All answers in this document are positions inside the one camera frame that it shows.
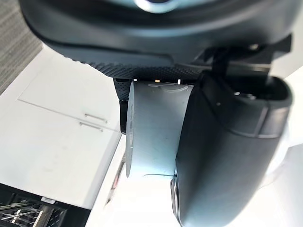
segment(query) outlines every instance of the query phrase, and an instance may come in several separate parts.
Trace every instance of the textured black plastic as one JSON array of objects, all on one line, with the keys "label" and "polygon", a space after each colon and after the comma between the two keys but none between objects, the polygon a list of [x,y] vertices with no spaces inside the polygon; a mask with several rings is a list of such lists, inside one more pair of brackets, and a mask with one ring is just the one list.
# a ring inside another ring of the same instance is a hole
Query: textured black plastic
[{"label": "textured black plastic", "polygon": [[190,69],[185,67],[136,67],[124,65],[96,65],[91,66],[98,69],[108,77],[120,79],[140,79],[140,80],[196,80],[202,69]]},{"label": "textured black plastic", "polygon": [[128,100],[130,86],[133,80],[131,79],[114,79],[115,89],[119,100]]},{"label": "textured black plastic", "polygon": [[120,130],[126,134],[128,100],[120,100]]},{"label": "textured black plastic", "polygon": [[[207,74],[194,86],[190,95],[176,157],[179,190],[177,213],[184,227],[223,227],[242,211],[267,170],[279,135],[270,139],[259,138],[258,133],[254,137],[246,136],[241,133],[241,130],[246,130],[245,121],[242,121],[243,126],[240,127],[237,120],[246,118],[250,127],[253,127],[250,121],[257,124],[262,122],[261,125],[273,124],[268,131],[275,134],[276,125],[280,131],[283,130],[287,116],[284,110],[289,111],[291,104],[290,93],[279,101],[275,100],[277,105],[272,106],[282,110],[282,117],[274,121],[259,114],[260,106],[263,109],[271,107],[271,100],[264,103],[249,100],[249,113],[237,111],[234,104],[229,105],[233,101],[218,102],[209,98],[206,93],[209,92],[210,80],[225,91],[226,96],[234,96],[222,87],[222,83]],[[213,91],[213,96],[221,96],[217,95],[218,90]],[[225,112],[232,119],[228,124],[224,122],[227,118],[218,116],[215,109],[224,106],[229,106],[228,111],[234,113],[232,116]]]}]

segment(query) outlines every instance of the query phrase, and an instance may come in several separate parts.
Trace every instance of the gray floor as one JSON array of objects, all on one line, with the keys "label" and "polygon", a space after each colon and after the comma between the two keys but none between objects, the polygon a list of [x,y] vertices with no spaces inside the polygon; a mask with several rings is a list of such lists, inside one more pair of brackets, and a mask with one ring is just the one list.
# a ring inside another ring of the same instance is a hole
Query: gray floor
[{"label": "gray floor", "polygon": [[41,51],[26,26],[17,0],[0,0],[0,95]]}]

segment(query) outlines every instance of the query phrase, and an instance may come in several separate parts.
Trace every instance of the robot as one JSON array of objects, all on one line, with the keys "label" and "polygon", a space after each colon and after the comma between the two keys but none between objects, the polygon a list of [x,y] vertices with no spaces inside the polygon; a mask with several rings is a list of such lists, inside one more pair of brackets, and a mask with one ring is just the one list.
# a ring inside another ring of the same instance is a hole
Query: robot
[{"label": "robot", "polygon": [[285,130],[292,94],[268,72],[291,50],[300,0],[20,5],[45,44],[113,78],[127,174],[170,177],[181,226],[223,227],[242,211]]}]

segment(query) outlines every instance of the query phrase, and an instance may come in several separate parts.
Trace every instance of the white cylindrical part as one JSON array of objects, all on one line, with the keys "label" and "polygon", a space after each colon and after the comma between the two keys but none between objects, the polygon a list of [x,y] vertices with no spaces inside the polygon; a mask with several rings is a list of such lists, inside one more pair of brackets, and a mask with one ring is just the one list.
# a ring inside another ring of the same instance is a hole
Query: white cylindrical part
[{"label": "white cylindrical part", "polygon": [[192,88],[170,83],[131,84],[126,127],[127,176],[174,175]]}]

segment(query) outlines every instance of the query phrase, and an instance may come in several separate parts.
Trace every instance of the cabinet door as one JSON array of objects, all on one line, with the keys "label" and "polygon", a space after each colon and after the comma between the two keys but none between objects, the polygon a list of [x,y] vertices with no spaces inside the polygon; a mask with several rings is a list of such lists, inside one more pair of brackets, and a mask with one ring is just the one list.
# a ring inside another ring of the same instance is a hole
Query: cabinet door
[{"label": "cabinet door", "polygon": [[0,183],[91,209],[120,137],[16,101],[0,118]]},{"label": "cabinet door", "polygon": [[113,79],[87,64],[56,54],[19,100],[119,131]]}]

